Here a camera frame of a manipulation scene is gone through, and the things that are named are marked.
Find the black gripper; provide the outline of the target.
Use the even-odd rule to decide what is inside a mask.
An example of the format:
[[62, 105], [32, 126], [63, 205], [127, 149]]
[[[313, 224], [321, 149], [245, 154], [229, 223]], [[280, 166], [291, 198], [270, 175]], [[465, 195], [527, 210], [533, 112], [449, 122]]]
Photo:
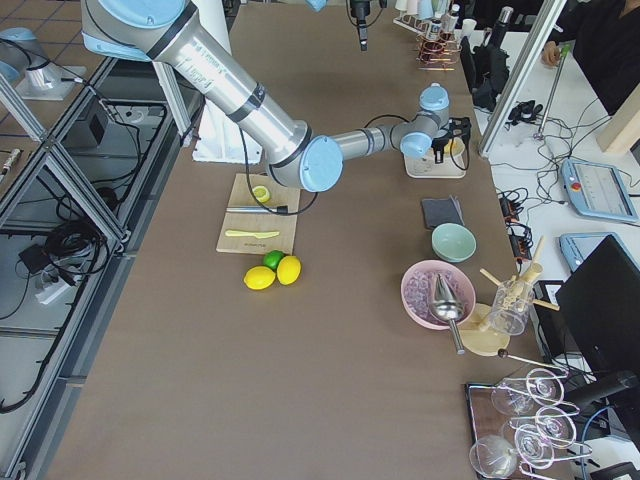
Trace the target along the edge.
[[357, 27], [358, 40], [361, 51], [368, 49], [368, 30], [367, 27], [373, 25], [381, 16], [385, 9], [385, 0], [376, 0], [375, 3], [379, 7], [379, 11], [373, 20], [369, 20], [371, 14], [372, 0], [348, 0], [347, 12], [350, 23]]
[[431, 149], [435, 153], [435, 162], [444, 162], [444, 147], [449, 140], [460, 138], [463, 144], [468, 146], [471, 139], [471, 128], [472, 122], [469, 117], [450, 118], [448, 123], [436, 133], [436, 137], [432, 141]]

